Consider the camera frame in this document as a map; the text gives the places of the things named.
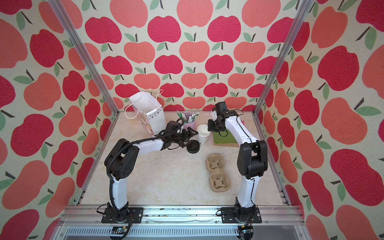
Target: apple wallpaper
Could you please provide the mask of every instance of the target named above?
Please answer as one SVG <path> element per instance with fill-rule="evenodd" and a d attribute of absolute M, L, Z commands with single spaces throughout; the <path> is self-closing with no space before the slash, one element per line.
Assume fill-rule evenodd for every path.
<path fill-rule="evenodd" d="M 383 9 L 317 0 L 258 114 L 313 240 L 384 239 Z"/>
<path fill-rule="evenodd" d="M 47 240 L 81 193 L 111 110 L 48 2 L 1 1 L 0 12 L 0 239 Z"/>

